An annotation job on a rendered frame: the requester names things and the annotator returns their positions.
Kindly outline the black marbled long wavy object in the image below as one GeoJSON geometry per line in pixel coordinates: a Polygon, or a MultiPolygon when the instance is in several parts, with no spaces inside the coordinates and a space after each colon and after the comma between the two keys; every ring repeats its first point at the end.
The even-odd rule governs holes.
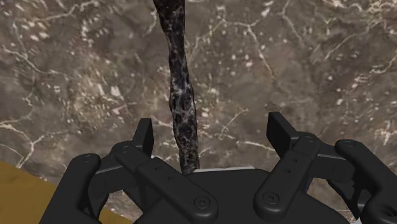
{"type": "Polygon", "coordinates": [[[197,112],[185,54],[185,0],[153,0],[169,49],[170,95],[174,138],[182,174],[200,168],[197,112]]]}

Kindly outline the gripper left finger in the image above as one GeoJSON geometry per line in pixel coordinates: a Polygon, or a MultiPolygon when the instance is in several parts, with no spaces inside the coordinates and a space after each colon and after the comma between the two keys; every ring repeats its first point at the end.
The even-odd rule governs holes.
{"type": "Polygon", "coordinates": [[[190,224],[214,224],[219,214],[214,196],[152,157],[153,145],[152,121],[142,118],[133,138],[115,144],[104,158],[95,153],[74,157],[39,224],[102,224],[99,215],[108,195],[133,188],[145,211],[150,210],[148,194],[154,193],[190,224]]]}

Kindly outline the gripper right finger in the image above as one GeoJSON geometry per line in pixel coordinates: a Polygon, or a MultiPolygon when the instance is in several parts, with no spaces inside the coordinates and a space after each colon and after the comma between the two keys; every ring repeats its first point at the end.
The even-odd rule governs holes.
{"type": "Polygon", "coordinates": [[[329,145],[297,131],[280,112],[270,112],[267,139],[280,159],[254,196],[254,210],[269,222],[293,211],[299,192],[325,179],[361,224],[397,224],[397,175],[363,143],[329,145]]]}

